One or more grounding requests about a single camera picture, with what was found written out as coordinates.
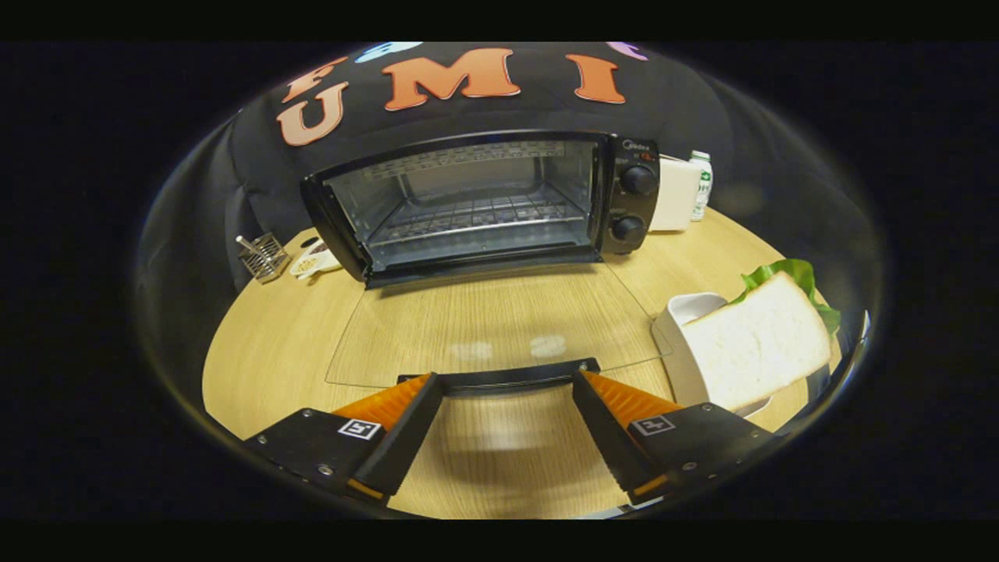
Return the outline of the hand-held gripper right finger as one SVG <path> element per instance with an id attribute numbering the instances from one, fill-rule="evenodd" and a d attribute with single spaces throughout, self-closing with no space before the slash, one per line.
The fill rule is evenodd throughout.
<path id="1" fill-rule="evenodd" d="M 720 405 L 684 407 L 594 372 L 574 373 L 572 399 L 635 504 L 702 495 L 777 447 L 772 432 Z"/>

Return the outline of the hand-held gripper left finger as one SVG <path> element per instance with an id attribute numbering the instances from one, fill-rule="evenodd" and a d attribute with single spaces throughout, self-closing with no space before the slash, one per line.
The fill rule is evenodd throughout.
<path id="1" fill-rule="evenodd" d="M 409 473 L 443 390 L 439 374 L 418 375 L 334 412 L 302 408 L 244 444 L 327 493 L 385 506 Z"/>

